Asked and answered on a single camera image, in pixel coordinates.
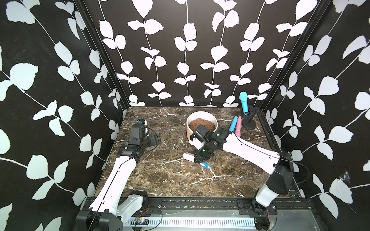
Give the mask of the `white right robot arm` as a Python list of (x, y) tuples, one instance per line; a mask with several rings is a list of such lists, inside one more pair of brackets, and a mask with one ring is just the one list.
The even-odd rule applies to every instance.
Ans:
[(287, 155), (261, 148), (224, 128), (211, 131), (203, 125), (190, 135), (189, 143), (196, 147), (195, 163), (203, 163), (213, 157), (216, 150), (223, 150), (255, 164), (269, 174), (251, 202), (255, 210), (265, 211), (279, 195), (288, 194), (293, 181), (293, 161)]

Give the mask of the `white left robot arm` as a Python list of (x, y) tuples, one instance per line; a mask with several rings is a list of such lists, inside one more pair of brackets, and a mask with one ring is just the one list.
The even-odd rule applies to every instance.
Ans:
[(75, 231), (122, 231), (136, 212), (148, 208), (145, 191), (134, 191), (123, 202), (120, 198), (140, 157), (148, 147), (155, 149), (160, 143), (160, 134), (152, 130), (146, 120), (139, 119), (132, 125), (130, 136), (119, 149), (99, 195), (76, 216)]

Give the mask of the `white wavy ceramic pot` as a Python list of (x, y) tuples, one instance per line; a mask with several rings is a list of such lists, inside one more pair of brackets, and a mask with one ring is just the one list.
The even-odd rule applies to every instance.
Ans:
[(211, 113), (205, 111), (191, 113), (186, 120), (188, 140), (190, 140), (191, 135), (200, 125), (203, 125), (208, 130), (215, 131), (218, 128), (218, 121)]

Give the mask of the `blue white scrub brush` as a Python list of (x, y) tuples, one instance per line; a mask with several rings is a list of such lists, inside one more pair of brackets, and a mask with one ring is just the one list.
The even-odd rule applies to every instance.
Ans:
[[(195, 157), (193, 154), (190, 154), (190, 153), (183, 153), (183, 158), (187, 161), (190, 161), (190, 162), (193, 162), (195, 163)], [(201, 166), (203, 166), (204, 168), (207, 168), (207, 169), (212, 169), (212, 167), (210, 165), (208, 165), (207, 163), (200, 163)]]

